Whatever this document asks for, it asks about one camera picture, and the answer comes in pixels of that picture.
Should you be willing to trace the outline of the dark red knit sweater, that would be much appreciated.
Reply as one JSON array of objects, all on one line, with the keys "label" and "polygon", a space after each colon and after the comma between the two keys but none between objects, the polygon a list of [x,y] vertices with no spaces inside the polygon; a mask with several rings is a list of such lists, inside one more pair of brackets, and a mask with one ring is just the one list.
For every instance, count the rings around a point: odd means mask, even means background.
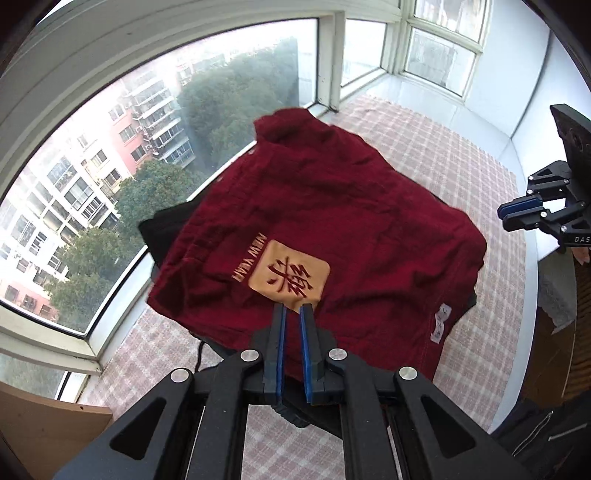
[{"label": "dark red knit sweater", "polygon": [[308,304],[342,349],[433,378],[484,264],[480,230],[362,137],[307,110],[263,116],[254,131],[256,145],[173,242],[149,306],[242,350],[283,304],[286,371],[301,377],[297,314]]}]

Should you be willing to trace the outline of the white lace cloth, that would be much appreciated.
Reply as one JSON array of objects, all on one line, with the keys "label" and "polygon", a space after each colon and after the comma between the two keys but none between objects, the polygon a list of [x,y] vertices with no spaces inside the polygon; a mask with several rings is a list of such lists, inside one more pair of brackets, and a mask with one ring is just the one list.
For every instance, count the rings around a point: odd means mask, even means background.
[{"label": "white lace cloth", "polygon": [[577,283],[570,253],[554,252],[538,264],[538,306],[558,333],[577,317]]}]

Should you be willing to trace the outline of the pink plaid tablecloth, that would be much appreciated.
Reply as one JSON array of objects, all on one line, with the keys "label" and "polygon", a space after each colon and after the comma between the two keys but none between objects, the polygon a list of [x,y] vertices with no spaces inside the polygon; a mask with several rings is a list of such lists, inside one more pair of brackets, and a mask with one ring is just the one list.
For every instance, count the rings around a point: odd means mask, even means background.
[{"label": "pink plaid tablecloth", "polygon": [[[464,211],[487,241],[477,303],[447,337],[435,384],[481,427],[504,397],[523,319],[527,244],[505,231],[497,209],[516,196],[515,175],[457,132],[411,109],[360,97],[335,124],[362,136],[394,169]],[[80,400],[124,413],[176,367],[218,362],[182,327],[144,308],[103,373]],[[342,443],[315,427],[300,429],[269,407],[249,409],[242,475],[246,479],[341,479]]]}]

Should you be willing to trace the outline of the black folded garment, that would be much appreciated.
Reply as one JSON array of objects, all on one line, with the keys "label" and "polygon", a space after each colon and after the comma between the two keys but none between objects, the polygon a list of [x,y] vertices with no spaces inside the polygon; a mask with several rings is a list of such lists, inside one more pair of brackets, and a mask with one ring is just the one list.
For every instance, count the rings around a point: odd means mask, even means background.
[{"label": "black folded garment", "polygon": [[159,273],[152,309],[229,351],[270,324],[276,303],[370,366],[433,377],[447,335],[474,305],[484,236],[429,198],[377,211],[356,202],[186,203],[141,222]]}]

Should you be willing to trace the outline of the light oak wood panel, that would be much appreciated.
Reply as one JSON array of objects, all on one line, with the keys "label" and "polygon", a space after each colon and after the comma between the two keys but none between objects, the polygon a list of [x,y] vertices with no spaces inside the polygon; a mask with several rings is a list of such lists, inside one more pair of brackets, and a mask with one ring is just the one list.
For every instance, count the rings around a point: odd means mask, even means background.
[{"label": "light oak wood panel", "polygon": [[32,479],[51,479],[112,421],[107,407],[62,402],[1,385],[1,441]]}]

